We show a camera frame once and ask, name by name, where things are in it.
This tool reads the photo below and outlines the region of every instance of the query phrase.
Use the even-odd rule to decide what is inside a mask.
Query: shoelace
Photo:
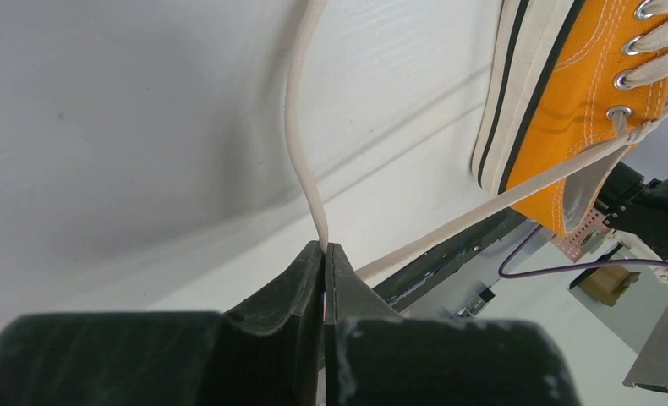
[[[289,158],[309,204],[309,211],[311,212],[316,231],[319,234],[321,248],[326,252],[326,247],[329,243],[329,228],[326,223],[324,203],[316,187],[316,179],[309,169],[302,149],[297,120],[298,93],[302,71],[304,70],[304,59],[325,5],[326,0],[309,0],[294,41],[292,62],[289,68],[285,93],[284,130]],[[656,14],[666,13],[668,13],[668,0],[644,0],[636,10],[636,15],[640,16],[640,19],[647,19]],[[668,21],[645,36],[633,38],[624,45],[623,51],[638,53],[657,52],[665,47],[668,47]],[[665,78],[668,78],[668,54],[658,57],[636,69],[619,74],[616,77],[615,83],[616,86],[620,85],[623,88],[632,89],[649,85]],[[630,107],[612,107],[608,111],[608,118],[611,120],[613,128],[616,131],[615,139],[594,145],[573,159],[565,161],[519,184],[515,188],[507,190],[483,205],[474,208],[472,211],[451,220],[424,237],[416,239],[402,248],[359,268],[357,274],[365,281],[370,281],[382,272],[386,272],[396,266],[405,265],[431,247],[442,243],[477,222],[496,214],[498,211],[518,203],[520,200],[555,184],[559,180],[567,178],[610,154],[626,151],[630,148],[630,145],[637,144],[660,125],[662,119],[668,116],[668,105],[665,107],[661,120],[647,122],[643,126],[628,132],[627,118],[632,113],[633,111]]]

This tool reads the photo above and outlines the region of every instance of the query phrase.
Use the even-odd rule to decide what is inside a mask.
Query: black stripe
[[[493,116],[493,122],[489,132],[489,139],[486,141],[484,153],[481,155],[481,163],[479,164],[479,185],[483,186],[481,178],[484,173],[484,165],[486,157],[489,155],[490,145],[493,142],[493,135],[496,133],[498,127],[498,119],[501,116],[501,107],[503,106],[503,98],[506,96],[506,87],[508,86],[508,75],[511,72],[511,61],[513,60],[513,50],[516,49],[516,41],[518,40],[518,32],[521,30],[523,23],[523,16],[526,14],[528,7],[528,0],[521,0],[518,4],[518,11],[516,12],[516,19],[513,20],[513,27],[511,29],[511,37],[508,40],[508,50],[506,51],[506,63],[503,65],[503,75],[501,76],[501,90],[498,93],[498,102],[496,103],[496,114]]]
[[[571,10],[568,12],[568,16],[563,22],[561,30],[558,31],[556,42],[553,43],[553,47],[550,49],[548,60],[545,61],[545,66],[540,72],[538,83],[536,84],[534,93],[531,95],[531,101],[528,104],[526,113],[523,115],[523,119],[521,120],[521,126],[518,127],[518,133],[516,134],[516,140],[513,142],[511,155],[508,156],[508,162],[506,163],[506,168],[503,170],[501,183],[498,186],[499,194],[506,191],[508,179],[511,177],[511,170],[513,170],[513,164],[516,163],[516,158],[518,157],[518,153],[521,150],[521,144],[523,143],[523,139],[526,137],[526,133],[528,133],[528,126],[531,125],[531,121],[534,118],[534,113],[540,103],[540,98],[543,96],[543,92],[545,91],[546,85],[548,85],[550,75],[553,73],[553,68],[556,66],[556,62],[558,62],[558,57],[561,55],[563,45],[566,44],[568,35],[571,33],[573,24],[575,24],[576,20],[578,19],[578,14],[580,14],[580,10],[583,8],[584,3],[585,0],[575,0],[575,2],[573,2]]]

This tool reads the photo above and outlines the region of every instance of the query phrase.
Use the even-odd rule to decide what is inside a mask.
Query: brown box
[[[638,280],[638,275],[640,272],[630,272],[622,266],[602,266],[578,286],[593,299],[613,307],[628,287]]]

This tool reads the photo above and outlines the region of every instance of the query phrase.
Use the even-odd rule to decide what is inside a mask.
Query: orange shoe
[[[668,113],[668,0],[506,0],[497,41],[472,160],[485,190],[499,195],[631,137],[513,206],[570,233],[612,168]]]

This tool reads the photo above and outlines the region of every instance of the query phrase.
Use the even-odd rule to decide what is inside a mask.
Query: orange canvas sneaker
[[[513,205],[570,233],[667,97],[668,0],[506,0],[473,174],[499,195],[625,138]]]

